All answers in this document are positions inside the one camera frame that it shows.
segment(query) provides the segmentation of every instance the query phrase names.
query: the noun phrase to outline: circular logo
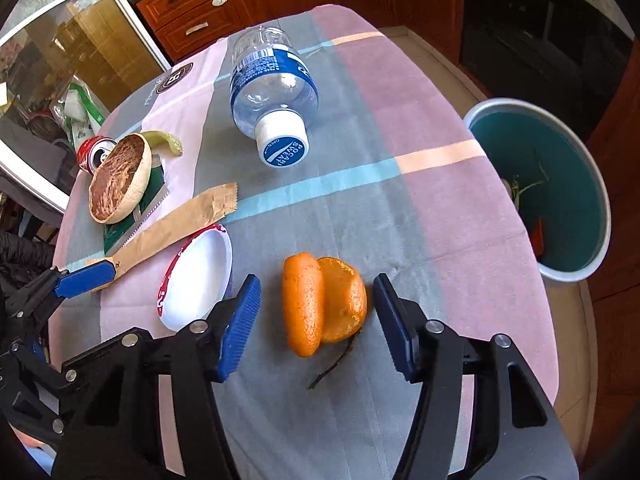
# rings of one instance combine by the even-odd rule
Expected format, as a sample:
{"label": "circular logo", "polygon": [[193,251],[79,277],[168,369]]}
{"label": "circular logo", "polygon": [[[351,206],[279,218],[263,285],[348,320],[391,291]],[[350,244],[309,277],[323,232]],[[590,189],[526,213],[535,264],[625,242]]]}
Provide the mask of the circular logo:
{"label": "circular logo", "polygon": [[178,70],[169,74],[167,78],[162,82],[162,84],[156,89],[156,92],[161,94],[162,92],[166,92],[169,88],[176,86],[180,81],[182,81],[191,69],[193,68],[193,63],[187,63],[186,65],[182,65]]}
{"label": "circular logo", "polygon": [[302,160],[305,146],[295,137],[279,137],[267,144],[262,154],[270,166],[284,168]]}

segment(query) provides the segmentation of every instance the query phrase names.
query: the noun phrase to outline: tablecloth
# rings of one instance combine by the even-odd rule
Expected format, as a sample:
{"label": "tablecloth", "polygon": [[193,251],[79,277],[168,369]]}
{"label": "tablecloth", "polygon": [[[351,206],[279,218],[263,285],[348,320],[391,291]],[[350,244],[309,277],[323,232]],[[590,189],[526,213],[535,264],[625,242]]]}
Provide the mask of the tablecloth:
{"label": "tablecloth", "polygon": [[[420,386],[395,371],[373,309],[353,352],[306,389],[343,346],[322,346],[309,359],[287,348],[280,272],[300,251],[338,256],[367,285],[386,272],[401,297],[461,335],[511,335],[553,401],[556,344],[526,230],[455,110],[392,41],[349,9],[322,6],[272,24],[289,34],[318,86],[301,164],[268,168],[234,126],[229,73],[237,35],[139,89],[100,131],[120,138],[165,130],[181,139],[183,156],[162,156],[170,193],[147,225],[211,186],[238,183],[238,211],[222,221],[233,245],[233,293],[252,272],[263,301],[238,371],[214,392],[241,477],[389,479],[414,416]],[[102,254],[88,184],[81,174],[71,193],[59,267],[75,269]],[[66,300],[50,322],[53,361],[131,326],[169,335],[156,294],[177,250],[167,248],[101,293]],[[465,381],[452,471],[465,460],[471,396]],[[163,431],[165,453],[176,454],[175,435]]]}

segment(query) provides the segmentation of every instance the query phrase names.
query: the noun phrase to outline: orange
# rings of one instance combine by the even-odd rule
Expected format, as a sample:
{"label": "orange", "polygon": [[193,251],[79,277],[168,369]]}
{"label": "orange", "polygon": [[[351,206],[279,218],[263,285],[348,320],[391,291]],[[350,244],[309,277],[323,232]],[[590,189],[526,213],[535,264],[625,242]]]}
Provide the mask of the orange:
{"label": "orange", "polygon": [[367,315],[367,293],[358,271],[338,258],[318,260],[324,277],[322,342],[336,343],[355,334]]}
{"label": "orange", "polygon": [[320,346],[324,322],[324,277],[309,253],[284,261],[282,312],[291,349],[300,357],[313,355]]}

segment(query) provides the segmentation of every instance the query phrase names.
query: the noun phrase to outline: plastic bottle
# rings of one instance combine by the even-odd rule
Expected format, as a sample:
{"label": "plastic bottle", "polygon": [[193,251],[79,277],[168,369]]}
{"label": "plastic bottle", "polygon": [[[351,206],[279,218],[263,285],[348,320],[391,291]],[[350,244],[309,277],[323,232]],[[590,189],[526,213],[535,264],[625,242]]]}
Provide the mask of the plastic bottle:
{"label": "plastic bottle", "polygon": [[318,89],[287,35],[275,27],[244,33],[234,46],[231,113],[255,139],[260,160],[274,168],[305,158],[306,131],[318,109]]}

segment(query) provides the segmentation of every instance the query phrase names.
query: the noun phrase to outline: white bottle cap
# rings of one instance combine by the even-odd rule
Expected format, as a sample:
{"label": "white bottle cap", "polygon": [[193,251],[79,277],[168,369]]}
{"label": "white bottle cap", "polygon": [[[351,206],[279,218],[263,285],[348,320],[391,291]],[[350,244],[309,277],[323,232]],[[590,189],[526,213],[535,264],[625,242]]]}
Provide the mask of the white bottle cap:
{"label": "white bottle cap", "polygon": [[255,125],[260,160],[273,168],[299,163],[309,150],[305,121],[293,110],[269,112]]}

